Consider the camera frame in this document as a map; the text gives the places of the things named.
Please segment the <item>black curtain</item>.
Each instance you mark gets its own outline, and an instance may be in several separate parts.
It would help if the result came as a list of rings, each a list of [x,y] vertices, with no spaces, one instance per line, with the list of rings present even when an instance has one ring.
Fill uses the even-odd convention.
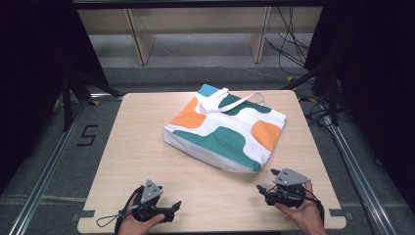
[[[0,194],[71,71],[108,83],[73,0],[0,0]]]
[[[415,0],[323,0],[306,60],[311,70],[338,39],[349,110],[415,213]]]

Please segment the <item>black metal stand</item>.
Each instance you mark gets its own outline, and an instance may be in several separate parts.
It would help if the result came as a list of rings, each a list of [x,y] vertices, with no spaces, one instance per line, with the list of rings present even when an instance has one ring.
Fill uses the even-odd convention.
[[[337,112],[337,75],[334,66],[331,63],[324,62],[305,75],[301,76],[294,82],[289,83],[283,87],[283,90],[293,90],[294,88],[304,84],[306,81],[316,78],[312,86],[312,93],[316,96],[328,92],[329,108],[328,113],[330,120],[334,126],[338,126],[338,112]]]
[[[111,88],[108,83],[101,82],[80,71],[67,70],[62,79],[62,97],[65,113],[64,131],[67,131],[73,123],[70,94],[73,93],[79,101],[88,101],[92,95],[88,91],[87,85],[97,87],[114,97],[123,96],[123,93]]]

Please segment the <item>grey tape strip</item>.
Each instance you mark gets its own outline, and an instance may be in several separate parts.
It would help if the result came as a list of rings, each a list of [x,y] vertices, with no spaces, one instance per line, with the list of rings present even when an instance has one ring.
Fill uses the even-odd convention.
[[[346,220],[354,220],[352,212],[344,211],[341,209],[329,209],[330,216],[342,216]]]
[[[80,211],[80,212],[78,212],[78,213],[74,213],[72,216],[71,216],[71,221],[72,222],[79,222],[79,220],[81,219],[81,218],[89,218],[89,217],[93,217],[94,216],[94,214],[95,214],[95,212],[94,211]]]

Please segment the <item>person's left hand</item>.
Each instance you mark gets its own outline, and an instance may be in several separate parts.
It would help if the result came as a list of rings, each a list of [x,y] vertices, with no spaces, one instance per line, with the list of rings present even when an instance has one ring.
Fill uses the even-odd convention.
[[[163,220],[163,214],[157,214],[145,222],[140,222],[130,215],[122,221],[117,235],[147,235],[154,226],[158,225]]]

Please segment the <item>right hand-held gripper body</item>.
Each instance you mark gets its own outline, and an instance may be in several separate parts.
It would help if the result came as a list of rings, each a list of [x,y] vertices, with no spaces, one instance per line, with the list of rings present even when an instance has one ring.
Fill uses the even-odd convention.
[[[280,173],[273,179],[276,191],[275,197],[265,197],[268,206],[274,206],[276,203],[283,204],[288,208],[298,208],[305,199],[304,183],[310,182],[311,179],[292,169],[283,168]]]

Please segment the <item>white teal orange tote bag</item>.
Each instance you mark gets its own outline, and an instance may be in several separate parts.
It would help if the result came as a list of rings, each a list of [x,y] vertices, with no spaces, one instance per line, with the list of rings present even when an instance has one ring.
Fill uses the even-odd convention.
[[[186,154],[232,172],[259,172],[268,162],[286,116],[240,98],[227,88],[203,85],[164,126],[164,141]]]

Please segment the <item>aluminium floor rail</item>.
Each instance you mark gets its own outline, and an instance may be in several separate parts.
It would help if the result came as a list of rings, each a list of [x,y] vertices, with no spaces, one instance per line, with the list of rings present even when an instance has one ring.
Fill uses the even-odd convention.
[[[371,218],[375,222],[380,234],[397,235],[385,208],[381,204],[372,186],[369,184],[366,175],[354,157],[354,154],[347,144],[340,128],[335,125],[330,117],[324,117],[324,122],[334,137],[335,143],[340,149],[346,170],[351,181],[354,183],[361,201],[364,204],[364,209],[366,209],[366,211],[371,215]]]
[[[35,186],[33,187],[30,194],[24,201],[23,207],[20,209],[15,221],[13,222],[8,235],[24,235],[28,225],[30,224],[39,204],[41,198],[47,189],[56,168],[61,161],[61,158],[64,154],[65,149],[68,146],[68,142],[72,137],[73,130],[77,127],[80,116],[86,109],[89,103],[93,101],[116,101],[121,100],[120,96],[113,96],[107,93],[96,93],[93,94],[90,98],[87,98],[84,101],[79,101],[78,105],[74,108],[74,113],[70,116],[71,121],[65,126],[65,130],[60,136],[60,139],[54,148],[47,164],[41,171],[40,176],[38,177]]]

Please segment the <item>black frame bar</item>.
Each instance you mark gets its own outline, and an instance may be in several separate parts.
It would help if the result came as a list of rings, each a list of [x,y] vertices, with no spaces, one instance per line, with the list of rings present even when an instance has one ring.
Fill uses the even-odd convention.
[[[322,7],[328,0],[72,0],[77,9]]]

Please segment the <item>person's right hand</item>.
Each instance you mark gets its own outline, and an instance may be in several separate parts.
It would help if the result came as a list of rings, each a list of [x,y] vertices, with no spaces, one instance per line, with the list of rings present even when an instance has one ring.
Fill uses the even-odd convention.
[[[306,235],[328,235],[314,202],[304,200],[297,209],[290,209],[279,203],[274,207],[286,216],[287,221],[293,221]]]

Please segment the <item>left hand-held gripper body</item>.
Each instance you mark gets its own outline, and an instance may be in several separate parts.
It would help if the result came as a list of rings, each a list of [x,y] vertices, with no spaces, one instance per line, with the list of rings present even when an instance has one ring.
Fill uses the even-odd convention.
[[[145,185],[138,188],[137,197],[134,201],[133,217],[140,221],[148,221],[159,213],[157,202],[162,194],[162,188],[148,179]]]

